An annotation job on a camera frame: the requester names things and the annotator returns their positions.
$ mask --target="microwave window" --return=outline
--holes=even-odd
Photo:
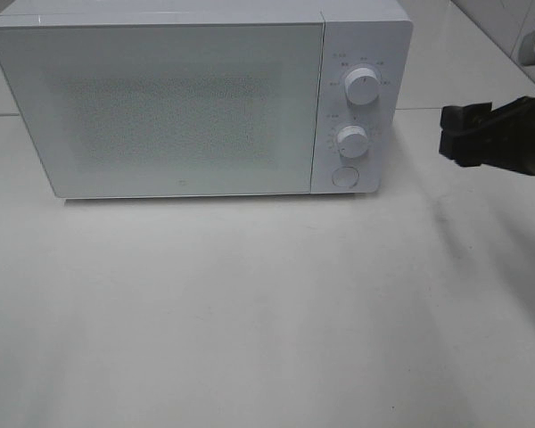
[[[76,168],[276,169],[281,64],[178,70],[129,79],[64,79],[67,73],[50,71],[61,77],[50,90],[62,98],[60,119],[75,136]]]
[[[61,197],[308,193],[321,24],[0,29]]]

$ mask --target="microwave oven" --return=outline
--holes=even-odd
[[[369,193],[396,0],[16,0],[0,67],[56,196]]]

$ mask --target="timer knob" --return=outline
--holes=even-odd
[[[354,69],[345,78],[345,92],[353,104],[365,105],[375,100],[379,92],[379,79],[368,67]]]
[[[358,158],[366,153],[370,142],[361,127],[345,127],[337,134],[339,153],[345,158]]]

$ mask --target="black object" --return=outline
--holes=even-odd
[[[535,98],[442,109],[440,154],[461,167],[482,164],[535,176]]]

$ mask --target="white countertop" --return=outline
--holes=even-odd
[[[438,154],[441,106],[535,86],[404,3],[378,194],[64,202],[0,116],[0,428],[535,427],[535,177]]]

